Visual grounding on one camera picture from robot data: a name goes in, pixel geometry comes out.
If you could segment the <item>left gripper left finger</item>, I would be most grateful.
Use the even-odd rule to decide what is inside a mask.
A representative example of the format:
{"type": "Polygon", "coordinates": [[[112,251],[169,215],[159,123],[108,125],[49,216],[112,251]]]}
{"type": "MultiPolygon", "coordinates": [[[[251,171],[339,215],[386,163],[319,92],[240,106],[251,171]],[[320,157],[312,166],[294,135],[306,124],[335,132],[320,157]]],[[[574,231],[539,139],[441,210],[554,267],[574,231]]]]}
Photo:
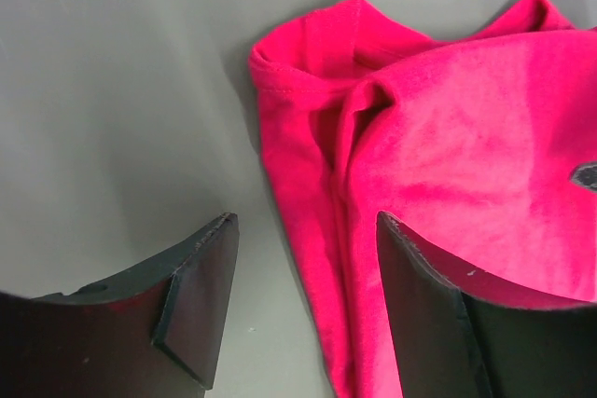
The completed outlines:
{"type": "Polygon", "coordinates": [[[202,397],[212,389],[237,216],[76,292],[1,296],[5,397],[202,397]]]}

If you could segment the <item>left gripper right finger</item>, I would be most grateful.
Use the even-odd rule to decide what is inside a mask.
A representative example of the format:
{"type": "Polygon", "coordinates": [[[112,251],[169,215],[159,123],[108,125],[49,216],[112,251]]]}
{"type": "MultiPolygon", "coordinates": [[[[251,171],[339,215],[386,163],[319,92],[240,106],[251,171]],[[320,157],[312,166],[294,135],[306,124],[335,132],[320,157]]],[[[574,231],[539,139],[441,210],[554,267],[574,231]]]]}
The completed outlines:
{"type": "Polygon", "coordinates": [[[377,218],[382,287],[407,397],[592,397],[596,307],[507,281],[377,218]]]}

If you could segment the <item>crimson t shirt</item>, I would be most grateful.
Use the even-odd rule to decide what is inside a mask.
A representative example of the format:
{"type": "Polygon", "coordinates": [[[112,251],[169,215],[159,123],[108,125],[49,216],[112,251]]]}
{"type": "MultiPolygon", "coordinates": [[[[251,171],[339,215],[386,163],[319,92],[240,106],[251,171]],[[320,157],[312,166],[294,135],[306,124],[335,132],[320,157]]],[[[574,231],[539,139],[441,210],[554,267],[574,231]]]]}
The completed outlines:
{"type": "Polygon", "coordinates": [[[402,390],[379,212],[506,280],[596,297],[596,33],[549,0],[439,41],[344,0],[249,56],[261,157],[339,397],[402,390]]]}

